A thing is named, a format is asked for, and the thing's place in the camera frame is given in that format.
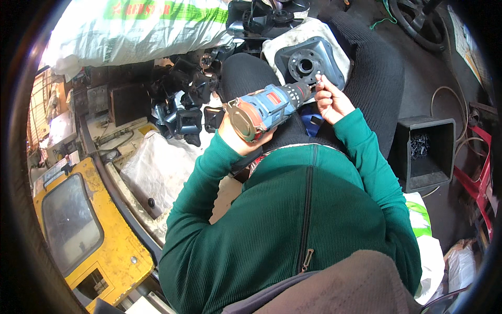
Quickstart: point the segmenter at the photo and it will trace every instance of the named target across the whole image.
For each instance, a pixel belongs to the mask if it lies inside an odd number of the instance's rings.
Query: person
[[[277,130],[248,143],[225,115],[196,160],[167,218],[159,263],[164,295],[178,313],[221,312],[359,250],[389,257],[406,290],[415,294],[420,253],[398,180],[361,110],[326,76],[317,79],[317,107],[337,142],[307,136],[293,114]],[[279,85],[264,61],[232,55],[222,68],[222,100],[270,83]],[[264,157],[228,212],[211,225],[219,182],[259,146]]]

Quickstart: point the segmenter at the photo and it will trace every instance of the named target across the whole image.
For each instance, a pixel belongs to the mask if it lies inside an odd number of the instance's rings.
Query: cordless drill
[[[265,89],[228,102],[226,111],[234,130],[246,142],[255,142],[263,134],[284,123],[310,97],[305,83],[283,86],[267,85]]]

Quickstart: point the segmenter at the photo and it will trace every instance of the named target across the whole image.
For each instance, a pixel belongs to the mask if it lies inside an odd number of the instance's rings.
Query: yellow panel
[[[80,173],[84,178],[87,195],[103,228],[104,240],[94,253],[66,277],[66,282],[74,289],[97,268],[108,284],[98,297],[115,306],[150,274],[154,268],[153,260],[111,200],[92,158],[75,165],[68,177],[75,173]],[[48,184],[47,191],[42,190],[33,199],[42,229],[42,200],[66,178],[64,174],[61,175]],[[132,257],[136,258],[136,263],[131,261]],[[86,309],[92,312],[95,305],[96,300],[93,300]]]

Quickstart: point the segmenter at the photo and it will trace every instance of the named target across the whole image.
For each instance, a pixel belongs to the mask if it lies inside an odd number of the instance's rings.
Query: glass pane
[[[74,174],[42,200],[49,249],[63,276],[69,275],[103,240],[83,181]]]

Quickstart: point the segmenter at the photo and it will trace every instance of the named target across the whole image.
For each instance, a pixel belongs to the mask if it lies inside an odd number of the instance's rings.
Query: concrete floor
[[[309,16],[317,16],[325,3],[328,3],[328,0],[314,0],[311,3]],[[454,46],[453,29],[448,13],[445,8],[438,10],[448,24],[450,40]],[[374,0],[353,1],[348,12],[368,26],[388,17],[383,4]],[[455,79],[445,62],[445,58],[449,58],[449,55],[437,55],[424,50],[408,37],[398,25],[389,21],[380,23],[375,31],[395,47],[405,60],[405,90],[400,118],[429,115],[432,94],[439,86],[449,86],[460,95]],[[455,50],[453,50],[451,59],[467,102],[484,102],[485,99],[483,93],[480,92],[481,87],[478,81]],[[434,115],[440,119],[454,118],[457,135],[461,133],[463,126],[460,110],[458,101],[448,91],[441,91],[437,94],[434,100]],[[478,163],[478,158],[467,148],[460,151],[455,161],[455,164],[468,174],[472,174],[474,166]],[[220,187],[211,223],[214,223],[228,210],[230,202],[240,194],[241,184],[234,179],[225,178]],[[469,225],[465,209],[459,202],[461,193],[463,193],[462,186],[453,178],[449,185],[440,187],[435,193],[424,199],[431,220],[433,236],[439,239],[443,253],[447,252],[459,239],[474,236],[474,228]]]

